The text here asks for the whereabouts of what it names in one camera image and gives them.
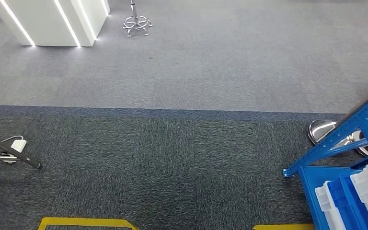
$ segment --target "blue storage bin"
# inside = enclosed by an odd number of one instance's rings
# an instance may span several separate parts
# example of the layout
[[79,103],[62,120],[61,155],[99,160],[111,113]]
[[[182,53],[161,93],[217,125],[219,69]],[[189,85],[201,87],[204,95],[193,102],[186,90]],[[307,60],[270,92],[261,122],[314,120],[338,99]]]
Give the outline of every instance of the blue storage bin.
[[340,175],[328,183],[335,206],[347,230],[368,230],[368,211],[360,201],[350,175]]

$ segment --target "chrome stool base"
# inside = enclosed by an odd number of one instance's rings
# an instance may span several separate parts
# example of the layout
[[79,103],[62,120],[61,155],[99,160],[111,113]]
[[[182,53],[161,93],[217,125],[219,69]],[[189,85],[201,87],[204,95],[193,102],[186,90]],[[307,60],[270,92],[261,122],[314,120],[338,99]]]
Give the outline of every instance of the chrome stool base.
[[331,120],[315,120],[308,126],[308,137],[317,145],[322,139],[332,132],[336,127],[336,122]]
[[132,30],[139,30],[139,29],[142,29],[145,32],[145,36],[149,35],[146,29],[147,26],[152,27],[153,24],[144,16],[128,17],[123,22],[123,29],[127,29],[127,37],[132,36]]

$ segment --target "metal stand base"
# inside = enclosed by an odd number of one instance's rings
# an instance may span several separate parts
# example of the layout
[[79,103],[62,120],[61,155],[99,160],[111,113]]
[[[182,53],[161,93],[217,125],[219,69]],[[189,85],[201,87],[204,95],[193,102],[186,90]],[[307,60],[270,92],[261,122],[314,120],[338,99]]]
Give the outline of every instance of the metal stand base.
[[[363,135],[362,130],[356,131],[352,133],[352,142],[359,141],[363,138],[365,138],[365,135]],[[368,157],[368,145],[359,147],[356,149],[360,154],[362,154],[365,157]]]
[[123,29],[127,29],[127,37],[132,36],[132,30],[140,30],[140,29],[144,31],[145,36],[149,35],[146,27],[147,26],[152,27],[153,24],[146,17],[138,15],[138,13],[136,12],[134,0],[130,0],[130,5],[132,8],[133,16],[126,18],[125,21],[123,22]]
[[336,127],[336,122],[331,120],[315,120],[308,127],[308,137],[317,145],[328,133]]

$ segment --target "metal pole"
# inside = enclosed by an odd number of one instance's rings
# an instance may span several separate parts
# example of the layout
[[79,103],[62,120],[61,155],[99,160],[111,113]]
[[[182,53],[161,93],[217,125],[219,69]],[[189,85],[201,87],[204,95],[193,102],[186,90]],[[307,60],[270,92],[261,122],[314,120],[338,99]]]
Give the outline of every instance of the metal pole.
[[135,19],[136,25],[139,25],[138,12],[136,12],[135,0],[130,0],[130,7],[132,8],[133,18]]
[[37,161],[34,161],[28,157],[26,157],[26,155],[24,155],[23,153],[20,153],[14,149],[12,149],[8,144],[6,144],[5,142],[1,142],[0,141],[0,149],[4,150],[5,152],[12,154],[13,156],[17,157],[19,160],[26,162],[30,165],[32,165],[33,167],[40,169],[41,168],[41,164]]
[[0,156],[0,161],[20,161],[20,159],[11,156]]

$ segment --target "dark gray carpet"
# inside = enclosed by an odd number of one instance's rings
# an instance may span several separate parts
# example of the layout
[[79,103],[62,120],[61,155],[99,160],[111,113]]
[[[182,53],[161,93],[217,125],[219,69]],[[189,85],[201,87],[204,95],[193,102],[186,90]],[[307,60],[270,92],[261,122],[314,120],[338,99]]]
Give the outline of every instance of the dark gray carpet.
[[[101,116],[100,109],[30,107],[22,115],[12,108],[0,107],[0,138],[23,134],[25,151],[44,167],[0,162],[0,230],[35,230],[42,217],[123,218],[142,230],[312,222],[299,178],[281,174],[311,147],[307,115],[121,117],[117,109]],[[359,158],[345,154],[331,164]]]

